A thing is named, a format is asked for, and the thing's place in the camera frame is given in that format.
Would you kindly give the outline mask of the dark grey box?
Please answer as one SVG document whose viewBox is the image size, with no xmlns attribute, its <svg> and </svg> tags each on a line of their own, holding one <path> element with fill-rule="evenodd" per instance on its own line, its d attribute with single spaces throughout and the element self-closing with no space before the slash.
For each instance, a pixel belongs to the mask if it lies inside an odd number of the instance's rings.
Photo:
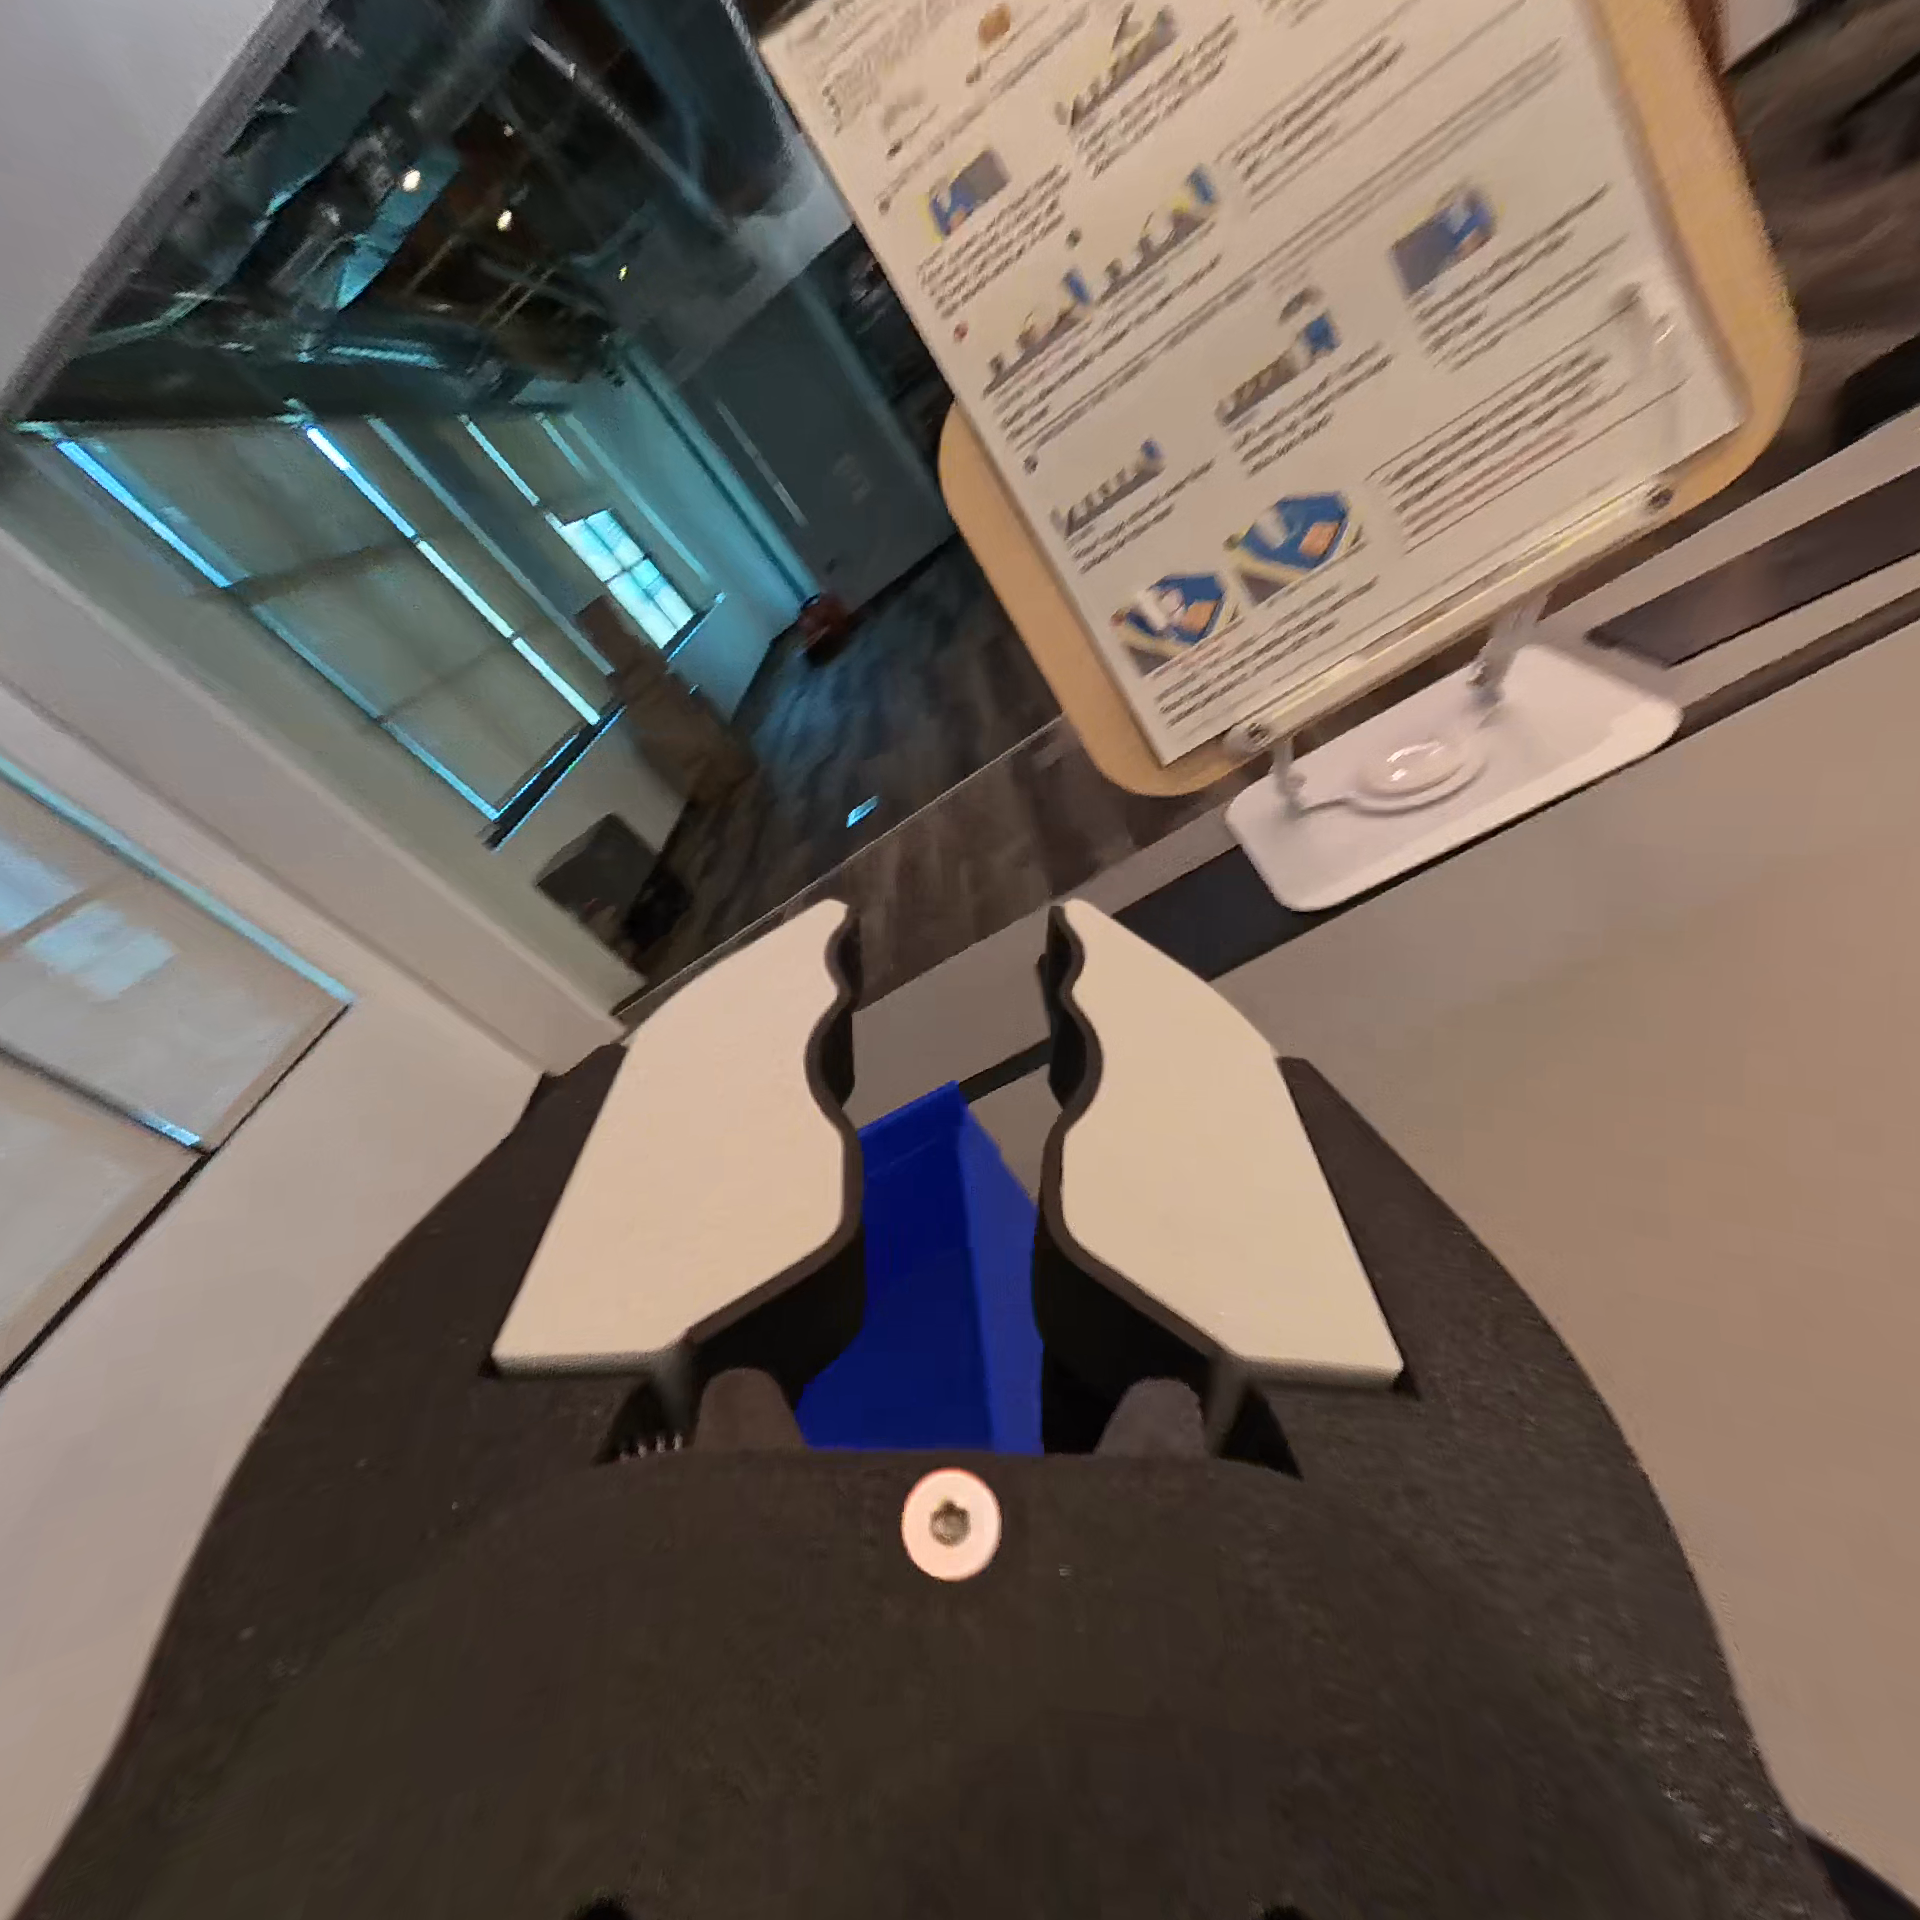
<svg viewBox="0 0 1920 1920">
<path fill-rule="evenodd" d="M 658 849 L 616 814 L 603 814 L 558 849 L 537 889 L 599 940 L 628 932 L 638 899 L 658 869 Z"/>
</svg>

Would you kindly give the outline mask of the small bright window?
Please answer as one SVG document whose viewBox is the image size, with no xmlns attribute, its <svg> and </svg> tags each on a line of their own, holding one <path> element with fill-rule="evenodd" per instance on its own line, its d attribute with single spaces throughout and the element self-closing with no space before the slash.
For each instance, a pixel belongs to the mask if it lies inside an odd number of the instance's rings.
<svg viewBox="0 0 1920 1920">
<path fill-rule="evenodd" d="M 687 643 L 706 608 L 687 596 L 625 515 L 594 508 L 554 515 L 551 526 L 660 654 L 670 656 Z"/>
</svg>

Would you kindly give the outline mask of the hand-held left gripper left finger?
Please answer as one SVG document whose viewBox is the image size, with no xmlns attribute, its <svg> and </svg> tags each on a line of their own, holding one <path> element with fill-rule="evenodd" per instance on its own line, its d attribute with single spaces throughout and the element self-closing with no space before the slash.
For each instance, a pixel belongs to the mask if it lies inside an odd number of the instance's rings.
<svg viewBox="0 0 1920 1920">
<path fill-rule="evenodd" d="M 865 1319 L 860 916 L 821 902 L 628 1037 L 493 1335 L 503 1379 L 632 1379 L 694 1445 L 805 1445 L 805 1388 Z"/>
</svg>

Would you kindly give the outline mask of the blue plastic bin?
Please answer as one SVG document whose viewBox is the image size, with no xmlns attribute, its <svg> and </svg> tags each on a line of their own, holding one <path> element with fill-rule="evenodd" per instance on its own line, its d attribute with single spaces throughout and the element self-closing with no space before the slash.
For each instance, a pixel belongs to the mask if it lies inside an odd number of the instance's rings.
<svg viewBox="0 0 1920 1920">
<path fill-rule="evenodd" d="M 1038 1210 L 956 1083 L 860 1130 L 865 1315 L 799 1396 L 835 1454 L 1041 1454 Z"/>
</svg>

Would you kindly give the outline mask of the large window with blinds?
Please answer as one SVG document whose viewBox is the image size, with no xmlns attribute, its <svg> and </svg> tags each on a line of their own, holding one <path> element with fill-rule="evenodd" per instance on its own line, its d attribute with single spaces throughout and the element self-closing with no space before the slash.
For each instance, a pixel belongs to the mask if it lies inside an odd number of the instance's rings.
<svg viewBox="0 0 1920 1920">
<path fill-rule="evenodd" d="M 2 1379 L 349 1005 L 2 764 Z"/>
</svg>

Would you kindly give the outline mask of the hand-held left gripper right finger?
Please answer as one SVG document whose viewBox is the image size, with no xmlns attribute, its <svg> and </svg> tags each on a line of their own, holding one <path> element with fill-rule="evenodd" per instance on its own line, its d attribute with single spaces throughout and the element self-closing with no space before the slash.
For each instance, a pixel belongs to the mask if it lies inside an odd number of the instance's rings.
<svg viewBox="0 0 1920 1920">
<path fill-rule="evenodd" d="M 1047 915 L 1041 994 L 1046 1444 L 1097 1444 L 1144 1380 L 1195 1395 L 1212 1454 L 1260 1450 L 1269 1385 L 1396 1391 L 1403 1351 L 1251 1017 L 1089 902 Z"/>
</svg>

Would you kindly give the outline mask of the instruction board on stand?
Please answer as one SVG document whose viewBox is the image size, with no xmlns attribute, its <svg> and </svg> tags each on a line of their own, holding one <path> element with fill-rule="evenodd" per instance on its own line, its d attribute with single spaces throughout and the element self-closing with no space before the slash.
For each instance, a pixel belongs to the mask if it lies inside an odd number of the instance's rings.
<svg viewBox="0 0 1920 1920">
<path fill-rule="evenodd" d="M 1544 633 L 1547 601 L 1601 558 L 1634 548 L 1731 486 L 1781 429 L 1803 355 L 1721 84 L 1688 2 L 1587 2 L 1619 84 L 1624 117 L 1670 224 L 1674 280 L 1711 322 L 1745 389 L 1731 436 L 1663 466 L 1614 498 L 1592 534 L 1560 534 L 1543 560 L 1472 588 L 1453 628 L 1397 641 L 1379 667 L 1297 694 L 1279 719 L 1162 764 L 1082 616 L 1023 521 L 973 420 L 955 409 L 940 490 L 973 558 L 1046 675 L 1062 719 L 1038 743 L 1115 790 L 1173 802 L 1226 798 L 1227 837 L 1286 906 L 1351 905 L 1667 747 L 1673 694 L 1601 661 L 1580 635 Z"/>
</svg>

